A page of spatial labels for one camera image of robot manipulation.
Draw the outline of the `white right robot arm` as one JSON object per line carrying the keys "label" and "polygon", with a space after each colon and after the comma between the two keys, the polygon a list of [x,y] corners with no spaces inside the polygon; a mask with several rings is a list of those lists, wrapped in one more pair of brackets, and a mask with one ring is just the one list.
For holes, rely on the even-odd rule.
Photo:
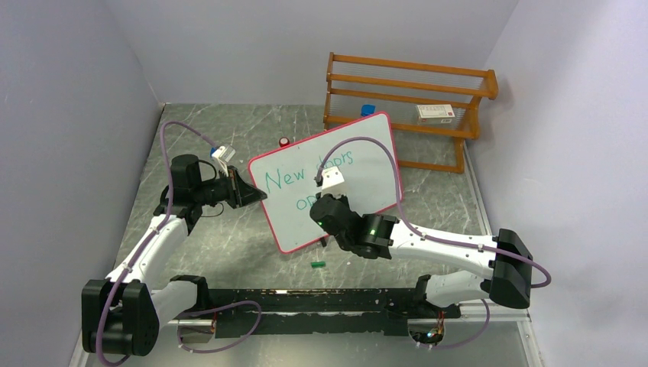
{"label": "white right robot arm", "polygon": [[420,316],[464,300],[490,299],[512,309],[530,306],[533,256],[512,230],[500,229],[496,236],[459,235],[407,225],[395,216],[360,216],[345,197],[330,194],[318,197],[309,215],[342,250],[359,257],[424,259],[456,268],[423,279],[412,297]]}

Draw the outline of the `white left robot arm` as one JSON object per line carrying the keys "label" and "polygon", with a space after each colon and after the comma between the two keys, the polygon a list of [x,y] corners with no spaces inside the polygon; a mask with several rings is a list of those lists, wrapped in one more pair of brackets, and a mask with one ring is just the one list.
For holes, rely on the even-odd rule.
{"label": "white left robot arm", "polygon": [[151,291],[170,256],[184,243],[204,206],[226,203],[237,209],[267,198],[231,165],[204,180],[203,160],[182,154],[168,162],[171,184],[163,190],[146,234],[127,258],[102,280],[82,290],[82,345],[96,355],[146,356],[159,330],[178,316],[200,318],[215,308],[206,279],[177,275]]}

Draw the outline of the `pink framed whiteboard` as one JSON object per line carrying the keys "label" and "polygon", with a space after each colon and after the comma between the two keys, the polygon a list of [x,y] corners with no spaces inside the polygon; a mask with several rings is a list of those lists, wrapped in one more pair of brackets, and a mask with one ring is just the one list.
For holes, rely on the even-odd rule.
{"label": "pink framed whiteboard", "polygon": [[253,184],[267,197],[261,205],[281,253],[295,252],[325,236],[309,217],[320,188],[320,166],[337,167],[351,208],[359,214],[395,206],[397,156],[390,117],[379,112],[321,132],[248,163]]}

